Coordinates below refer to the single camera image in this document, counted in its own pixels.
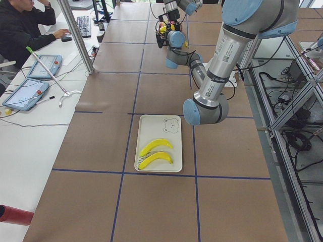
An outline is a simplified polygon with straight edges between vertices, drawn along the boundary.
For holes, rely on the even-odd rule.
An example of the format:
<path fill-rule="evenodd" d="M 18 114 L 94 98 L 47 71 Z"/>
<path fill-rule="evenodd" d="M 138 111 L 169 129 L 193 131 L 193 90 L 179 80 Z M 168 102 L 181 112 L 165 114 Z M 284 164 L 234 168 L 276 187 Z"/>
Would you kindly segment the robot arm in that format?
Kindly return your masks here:
<path fill-rule="evenodd" d="M 166 66 L 170 69 L 188 66 L 200 86 L 183 104 L 187 123 L 216 124 L 227 117 L 228 101 L 222 89 L 246 44 L 256 37 L 269 39 L 293 33 L 298 23 L 298 8 L 299 1 L 225 1 L 222 29 L 207 67 L 199 54 L 182 51 L 185 36 L 181 31 L 167 34 Z"/>
<path fill-rule="evenodd" d="M 180 18 L 179 9 L 191 16 L 196 10 L 202 7 L 200 0 L 164 0 L 166 15 L 170 21 Z"/>

